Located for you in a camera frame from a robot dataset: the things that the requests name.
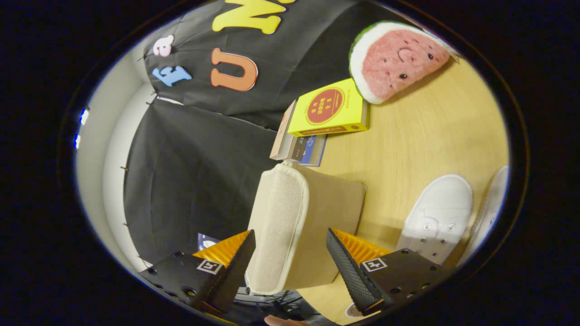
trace yellow letter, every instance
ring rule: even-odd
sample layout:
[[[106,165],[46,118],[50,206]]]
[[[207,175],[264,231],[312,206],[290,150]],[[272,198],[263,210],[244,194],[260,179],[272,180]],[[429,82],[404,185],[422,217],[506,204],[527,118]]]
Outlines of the yellow letter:
[[[293,0],[279,1],[282,3],[293,2]],[[221,31],[225,27],[249,27],[258,28],[264,34],[272,34],[280,24],[280,17],[257,18],[255,16],[286,11],[286,8],[281,5],[266,0],[226,0],[226,3],[236,3],[242,6],[215,17],[212,24],[212,29],[215,32]]]

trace pink flesh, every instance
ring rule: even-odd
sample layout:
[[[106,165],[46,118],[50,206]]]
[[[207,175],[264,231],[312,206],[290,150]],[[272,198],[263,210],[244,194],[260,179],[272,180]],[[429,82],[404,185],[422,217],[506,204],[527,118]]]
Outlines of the pink flesh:
[[[439,69],[448,59],[449,53],[441,45],[420,33],[391,31],[369,48],[362,64],[362,75],[371,92],[387,100]]]

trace human hand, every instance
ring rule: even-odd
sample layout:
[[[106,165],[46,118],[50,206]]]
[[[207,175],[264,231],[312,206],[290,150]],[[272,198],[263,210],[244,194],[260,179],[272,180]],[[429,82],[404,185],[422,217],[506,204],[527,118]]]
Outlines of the human hand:
[[[264,318],[266,324],[270,326],[310,326],[303,321],[296,321],[296,320],[286,320],[278,317],[274,317],[272,315],[267,316]]]

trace orange letter u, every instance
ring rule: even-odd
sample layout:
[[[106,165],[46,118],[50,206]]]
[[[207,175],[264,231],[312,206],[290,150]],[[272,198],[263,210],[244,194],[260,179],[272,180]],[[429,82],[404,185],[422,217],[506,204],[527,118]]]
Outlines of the orange letter u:
[[[258,67],[256,63],[251,59],[239,55],[234,55],[232,53],[222,52],[220,49],[214,49],[212,51],[212,63],[219,64],[221,62],[235,64],[244,69],[244,75],[242,77],[234,77],[226,74],[222,74],[217,69],[213,69],[211,73],[212,85],[215,87],[224,86],[240,92],[245,92],[249,90],[256,84],[256,78],[258,77]]]

